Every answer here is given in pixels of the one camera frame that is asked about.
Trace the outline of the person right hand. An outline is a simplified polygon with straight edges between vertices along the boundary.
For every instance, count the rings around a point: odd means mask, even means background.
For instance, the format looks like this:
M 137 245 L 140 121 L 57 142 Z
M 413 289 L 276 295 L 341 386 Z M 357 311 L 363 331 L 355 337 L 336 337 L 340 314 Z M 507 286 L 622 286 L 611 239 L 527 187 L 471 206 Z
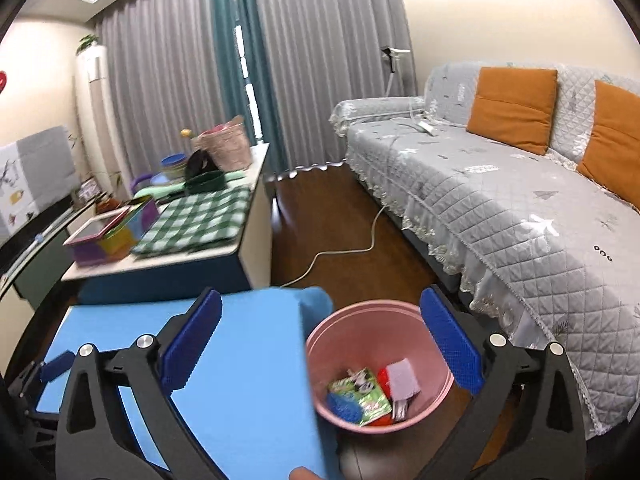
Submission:
M 288 475 L 290 480 L 323 480 L 318 474 L 305 467 L 297 467 Z

